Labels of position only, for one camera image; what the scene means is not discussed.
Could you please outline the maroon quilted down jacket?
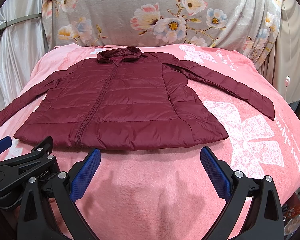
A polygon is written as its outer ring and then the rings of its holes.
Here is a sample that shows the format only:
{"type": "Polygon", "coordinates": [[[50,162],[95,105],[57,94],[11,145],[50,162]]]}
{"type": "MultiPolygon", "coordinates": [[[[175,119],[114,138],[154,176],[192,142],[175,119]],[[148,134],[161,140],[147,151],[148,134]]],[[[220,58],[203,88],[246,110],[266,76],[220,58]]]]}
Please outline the maroon quilted down jacket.
{"type": "Polygon", "coordinates": [[[41,95],[16,131],[31,144],[50,136],[57,147],[151,150],[224,140],[228,133],[187,82],[245,101],[270,119],[273,102],[245,84],[169,53],[105,50],[53,72],[0,111],[0,127],[41,95]]]}

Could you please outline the beige curtain right side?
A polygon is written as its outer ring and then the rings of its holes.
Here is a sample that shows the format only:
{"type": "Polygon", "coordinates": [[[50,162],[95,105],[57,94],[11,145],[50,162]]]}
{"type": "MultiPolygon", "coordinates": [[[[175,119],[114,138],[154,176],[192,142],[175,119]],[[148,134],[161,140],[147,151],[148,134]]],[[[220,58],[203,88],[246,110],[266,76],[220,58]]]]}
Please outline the beige curtain right side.
{"type": "Polygon", "coordinates": [[[296,0],[283,0],[273,86],[287,103],[300,100],[300,5],[296,0]]]}

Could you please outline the silver satin curtain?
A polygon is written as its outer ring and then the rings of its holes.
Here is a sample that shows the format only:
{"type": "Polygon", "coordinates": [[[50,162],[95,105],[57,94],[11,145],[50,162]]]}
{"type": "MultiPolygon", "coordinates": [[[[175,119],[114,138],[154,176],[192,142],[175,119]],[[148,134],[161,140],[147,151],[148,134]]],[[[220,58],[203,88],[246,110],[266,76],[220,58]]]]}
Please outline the silver satin curtain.
{"type": "Polygon", "coordinates": [[[6,0],[0,8],[0,110],[29,82],[46,53],[42,24],[43,0],[6,0]]]}

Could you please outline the grey floral quilt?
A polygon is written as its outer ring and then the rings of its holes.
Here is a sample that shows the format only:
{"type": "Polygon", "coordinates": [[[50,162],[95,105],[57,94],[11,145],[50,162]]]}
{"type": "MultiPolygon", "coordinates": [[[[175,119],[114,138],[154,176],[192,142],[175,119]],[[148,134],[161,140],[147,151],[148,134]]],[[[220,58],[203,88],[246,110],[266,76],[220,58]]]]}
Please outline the grey floral quilt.
{"type": "Polygon", "coordinates": [[[280,28],[282,0],[43,0],[49,48],[193,44],[235,50],[256,67],[280,28]]]}

